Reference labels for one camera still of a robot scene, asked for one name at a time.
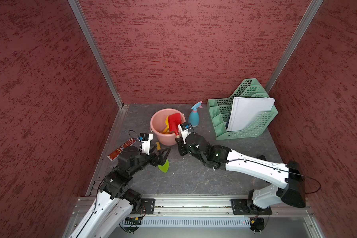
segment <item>green scraper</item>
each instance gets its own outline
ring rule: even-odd
[[[157,151],[159,151],[161,149],[160,142],[156,142],[156,145],[157,145]],[[168,159],[165,161],[165,164],[157,165],[157,167],[159,167],[159,169],[164,173],[168,172],[168,169],[169,169],[169,161],[168,161]]]

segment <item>metal corner post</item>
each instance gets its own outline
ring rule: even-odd
[[[116,149],[114,146],[119,138],[124,119],[127,115],[128,107],[129,105],[125,104],[123,108],[119,109],[118,114],[116,115],[114,124],[106,140],[106,144],[103,147],[102,154],[100,155],[97,167],[95,168],[94,175],[92,176],[89,187],[87,188],[86,196],[91,196],[93,194],[94,196],[96,195],[99,184],[108,173],[107,169],[110,161],[107,156]]]
[[[294,35],[292,36],[290,42],[288,43],[287,48],[284,50],[284,53],[283,53],[281,59],[279,60],[279,63],[277,64],[274,72],[272,73],[270,79],[268,80],[268,83],[265,88],[267,93],[269,93],[269,91],[274,86],[276,80],[278,79],[280,73],[284,69],[287,61],[291,57],[296,46],[299,44],[300,39],[302,38],[305,31],[307,30],[313,17],[315,16],[316,12],[319,10],[319,7],[321,6],[322,2],[323,2],[323,0],[312,0],[311,3],[309,4],[307,10],[304,13],[303,18],[301,19],[298,27],[296,28],[296,30],[294,32]]]
[[[91,33],[90,27],[86,21],[86,18],[84,17],[81,5],[79,4],[78,0],[68,0],[71,9],[74,12],[74,15],[83,31],[83,34],[86,37],[87,42],[90,45],[90,48],[92,50],[92,53],[94,54],[95,59],[98,62],[98,65],[103,73],[103,76],[105,77],[108,87],[110,88],[116,103],[118,104],[119,108],[123,108],[123,102],[122,99],[120,98],[120,95],[118,91],[115,88],[114,81],[112,80],[111,74],[109,73],[109,70],[106,66],[106,63],[102,57],[102,54],[100,53],[100,50],[98,48],[97,43],[95,42],[94,36]]]

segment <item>red dustpan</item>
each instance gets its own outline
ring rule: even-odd
[[[175,113],[168,117],[169,130],[174,131],[177,138],[180,137],[179,129],[178,129],[180,124],[181,124],[180,113]]]

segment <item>pink bucket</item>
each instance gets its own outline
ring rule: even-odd
[[[167,125],[165,124],[165,120],[169,115],[175,114],[175,113],[180,113],[181,114],[181,123],[185,122],[185,117],[184,114],[176,109],[172,108],[166,108],[162,109],[155,114],[153,114],[151,118],[151,123],[150,123],[150,130],[153,131],[157,139],[162,143],[163,145],[171,146],[176,144],[176,134],[162,134],[160,131],[164,131],[165,127]]]

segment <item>white paper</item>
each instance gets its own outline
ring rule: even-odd
[[[234,97],[228,131],[242,131],[264,112],[271,111],[273,98],[239,98]]]

